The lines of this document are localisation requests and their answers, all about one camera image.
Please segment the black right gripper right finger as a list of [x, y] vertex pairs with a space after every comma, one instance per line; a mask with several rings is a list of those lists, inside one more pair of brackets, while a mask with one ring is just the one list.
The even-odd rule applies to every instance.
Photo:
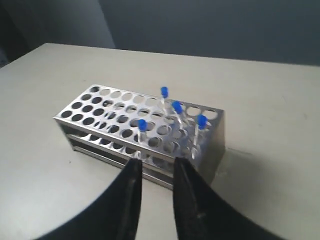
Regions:
[[186, 158], [175, 158], [172, 193], [180, 240], [280, 239], [223, 200]]

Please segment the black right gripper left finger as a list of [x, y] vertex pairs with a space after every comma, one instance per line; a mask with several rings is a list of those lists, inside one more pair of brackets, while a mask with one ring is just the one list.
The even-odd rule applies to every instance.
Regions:
[[42, 240], [134, 240], [142, 200], [142, 161], [131, 158], [85, 210]]

